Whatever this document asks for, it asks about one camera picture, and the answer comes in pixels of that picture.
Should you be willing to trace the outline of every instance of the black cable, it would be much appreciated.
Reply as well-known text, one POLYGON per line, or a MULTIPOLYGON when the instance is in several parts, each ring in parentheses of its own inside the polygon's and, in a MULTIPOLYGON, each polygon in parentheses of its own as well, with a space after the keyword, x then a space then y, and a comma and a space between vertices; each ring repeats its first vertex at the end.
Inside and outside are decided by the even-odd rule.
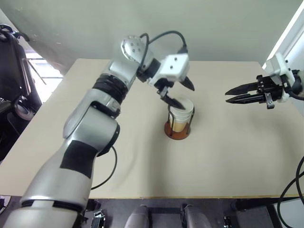
MULTIPOLYGON (((302 177, 303 175, 304 175, 304 172, 302 172, 302 173, 299 175, 299 178, 302 177)), ((279 198, 279 200, 278 200, 278 202, 277 202, 277 214, 278 214, 278 216, 279 216, 281 222, 282 222, 287 228, 293 228, 293 227, 287 225, 287 223, 284 221, 284 219, 283 219, 283 217, 282 217, 282 215, 281 215, 280 206, 281 206, 281 202, 282 202, 282 200, 283 200, 283 198, 284 198, 284 195, 286 194, 286 192, 288 191, 288 189, 293 185, 293 183, 295 182, 295 179, 296 179, 296 178, 294 178, 294 179, 286 186, 286 188, 285 188, 284 191, 282 192, 282 194, 281 194, 281 196, 280 196, 280 198, 279 198)))
POLYGON ((109 176, 107 179, 105 179, 104 182, 102 182, 102 183, 100 183, 100 184, 98 184, 98 185, 92 187, 91 190, 97 189, 97 188, 99 188, 100 186, 104 185, 104 184, 107 183, 108 180, 110 180, 110 178, 113 176, 113 174, 114 174, 114 172, 115 172, 115 169, 116 169, 116 166, 117 166, 117 152, 116 152, 116 150, 115 150, 115 148, 114 148, 113 146, 112 146, 112 149, 113 149, 114 154, 115 154, 115 165, 114 165, 114 167, 113 167, 113 170, 112 170, 110 176, 109 176))
POLYGON ((293 97, 294 99, 297 99, 297 100, 301 100, 301 101, 304 101, 304 97, 303 96, 298 96, 296 95, 294 92, 290 91, 288 92, 288 94, 293 97))
POLYGON ((296 184, 296 189, 298 190, 298 194, 300 196, 300 199, 304 205, 304 198, 303 198, 303 194, 301 192, 301 187, 300 187, 300 170, 301 170, 301 167, 303 165, 303 162, 304 162, 304 156, 303 158, 300 160, 300 163, 298 165, 298 168, 296 169, 296 173, 295 173, 295 184, 296 184))
POLYGON ((138 70, 141 70, 143 63, 144 63, 144 59, 146 58, 147 52, 148 52, 148 46, 149 46, 149 35, 148 33, 143 33, 139 36, 140 38, 146 37, 146 46, 144 48, 144 52, 143 52, 143 56, 142 56, 142 61, 138 66, 138 70))
POLYGON ((159 34, 158 36, 156 36, 152 40, 150 40, 149 44, 152 43, 152 42, 154 42, 154 41, 156 41, 160 37, 163 37, 163 36, 168 35, 168 34, 176 34, 176 35, 178 35, 181 38, 182 42, 183 42, 183 46, 187 46, 185 37, 180 32, 175 31, 175 30, 171 30, 171 31, 167 31, 167 32, 163 32, 163 33, 159 34))

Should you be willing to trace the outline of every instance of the cup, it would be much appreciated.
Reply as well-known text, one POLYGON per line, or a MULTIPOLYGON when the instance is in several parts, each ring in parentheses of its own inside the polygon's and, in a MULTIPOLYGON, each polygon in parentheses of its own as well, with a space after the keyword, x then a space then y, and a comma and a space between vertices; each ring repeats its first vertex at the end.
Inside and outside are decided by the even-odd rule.
MULTIPOLYGON (((184 106, 185 110, 175 108, 172 106, 170 107, 170 111, 174 117, 174 123, 173 123, 172 129, 174 132, 181 132, 182 130, 184 130, 186 124, 191 119, 194 104, 191 100, 189 100, 187 98, 183 98, 183 97, 176 98, 176 100, 178 100, 184 106)), ((170 126, 172 126, 173 117, 172 117, 172 115, 170 115, 170 117, 169 117, 170 126)))

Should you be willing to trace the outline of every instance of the table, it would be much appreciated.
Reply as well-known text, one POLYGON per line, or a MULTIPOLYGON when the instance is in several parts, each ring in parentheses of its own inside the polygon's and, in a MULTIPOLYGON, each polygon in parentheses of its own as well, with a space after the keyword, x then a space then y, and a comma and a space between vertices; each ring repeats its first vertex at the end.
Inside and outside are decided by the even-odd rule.
MULTIPOLYGON (((41 165, 63 142, 65 120, 108 60, 78 59, 0 165, 0 194, 21 196, 41 165)), ((195 92, 177 83, 196 113, 188 138, 164 133, 167 105, 156 89, 136 80, 117 118, 121 132, 113 177, 91 198, 277 197, 304 155, 304 121, 291 104, 229 104, 225 92, 255 82, 257 62, 191 61, 195 92)), ((107 178, 114 153, 96 159, 93 185, 107 178)), ((296 194, 292 187, 287 196, 296 194)))

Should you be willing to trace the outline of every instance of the wall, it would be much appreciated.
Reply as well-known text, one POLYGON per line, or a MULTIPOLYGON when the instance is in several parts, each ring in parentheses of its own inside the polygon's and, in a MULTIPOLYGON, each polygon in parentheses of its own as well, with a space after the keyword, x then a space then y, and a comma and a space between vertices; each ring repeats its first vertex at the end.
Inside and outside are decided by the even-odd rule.
MULTIPOLYGON (((302 0, 1 0, 31 46, 65 73, 77 58, 113 56, 128 34, 182 32, 191 60, 264 63, 302 0)), ((155 43, 162 57, 180 40, 155 43)))

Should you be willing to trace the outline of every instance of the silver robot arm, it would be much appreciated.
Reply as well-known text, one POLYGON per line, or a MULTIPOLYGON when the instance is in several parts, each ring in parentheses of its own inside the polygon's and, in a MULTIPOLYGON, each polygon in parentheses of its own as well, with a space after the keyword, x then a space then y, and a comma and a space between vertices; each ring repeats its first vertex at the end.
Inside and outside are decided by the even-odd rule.
POLYGON ((226 100, 232 104, 266 103, 267 109, 275 107, 274 101, 286 102, 289 97, 304 101, 304 71, 291 70, 282 54, 276 53, 266 61, 268 76, 258 75, 257 82, 230 89, 225 95, 237 95, 226 100))
POLYGON ((183 108, 167 96, 174 82, 194 90, 186 77, 187 53, 158 61, 140 37, 121 43, 124 60, 113 60, 65 123, 64 142, 40 168, 4 228, 74 228, 81 223, 92 185, 96 157, 109 151, 119 135, 115 118, 136 77, 156 87, 161 99, 183 108))

